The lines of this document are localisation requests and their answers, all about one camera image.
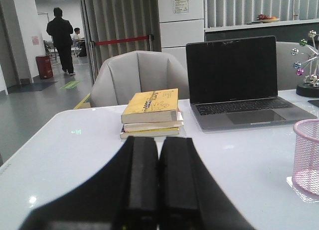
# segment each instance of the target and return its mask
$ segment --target green floor sign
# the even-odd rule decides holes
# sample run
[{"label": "green floor sign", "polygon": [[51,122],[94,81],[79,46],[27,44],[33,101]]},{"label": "green floor sign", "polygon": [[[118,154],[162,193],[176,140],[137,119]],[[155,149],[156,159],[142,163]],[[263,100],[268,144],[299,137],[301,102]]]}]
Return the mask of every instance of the green floor sign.
[{"label": "green floor sign", "polygon": [[60,89],[72,89],[72,88],[76,87],[80,82],[81,81],[71,81],[71,82],[65,84]]}]

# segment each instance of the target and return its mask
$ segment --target faucet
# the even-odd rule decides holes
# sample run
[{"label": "faucet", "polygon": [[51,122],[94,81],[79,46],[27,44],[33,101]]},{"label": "faucet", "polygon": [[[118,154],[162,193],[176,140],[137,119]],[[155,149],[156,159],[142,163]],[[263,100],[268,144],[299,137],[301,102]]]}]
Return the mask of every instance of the faucet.
[{"label": "faucet", "polygon": [[299,9],[300,9],[300,0],[299,0],[299,6],[298,6],[298,12],[295,13],[295,0],[293,0],[293,20],[298,19],[299,16]]}]

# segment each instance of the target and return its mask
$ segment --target red trash can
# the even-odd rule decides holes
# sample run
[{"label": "red trash can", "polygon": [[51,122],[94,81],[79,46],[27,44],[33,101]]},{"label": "red trash can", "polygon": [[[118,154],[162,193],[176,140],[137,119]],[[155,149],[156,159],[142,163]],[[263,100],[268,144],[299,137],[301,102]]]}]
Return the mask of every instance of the red trash can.
[{"label": "red trash can", "polygon": [[53,77],[50,56],[40,55],[36,56],[35,59],[38,66],[40,79],[49,79]]}]

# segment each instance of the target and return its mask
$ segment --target laptop keyboard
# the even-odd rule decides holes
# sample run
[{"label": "laptop keyboard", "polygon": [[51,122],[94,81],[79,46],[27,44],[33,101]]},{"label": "laptop keyboard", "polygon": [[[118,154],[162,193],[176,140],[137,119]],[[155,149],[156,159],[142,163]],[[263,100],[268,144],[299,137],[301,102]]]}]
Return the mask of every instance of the laptop keyboard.
[{"label": "laptop keyboard", "polygon": [[279,98],[196,105],[200,115],[259,111],[268,109],[289,108],[292,106],[293,105],[291,103]]}]

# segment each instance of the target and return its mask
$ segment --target rope barrier stand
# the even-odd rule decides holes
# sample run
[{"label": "rope barrier stand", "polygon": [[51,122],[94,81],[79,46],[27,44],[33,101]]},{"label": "rope barrier stand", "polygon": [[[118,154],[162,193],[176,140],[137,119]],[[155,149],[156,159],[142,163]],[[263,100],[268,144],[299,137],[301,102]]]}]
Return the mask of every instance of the rope barrier stand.
[{"label": "rope barrier stand", "polygon": [[149,40],[149,45],[150,45],[150,51],[153,51],[153,40],[154,40],[154,35],[149,34],[146,36],[140,36],[140,37],[133,37],[133,38],[124,38],[124,39],[115,39],[115,40],[110,40],[110,41],[90,41],[89,42],[89,53],[91,60],[93,61],[92,63],[92,72],[93,72],[93,79],[94,82],[97,78],[98,72],[97,72],[97,64],[95,61],[95,45],[108,45],[108,44],[114,44],[114,43],[122,43],[122,42],[133,42],[133,41],[139,41],[139,40]]}]

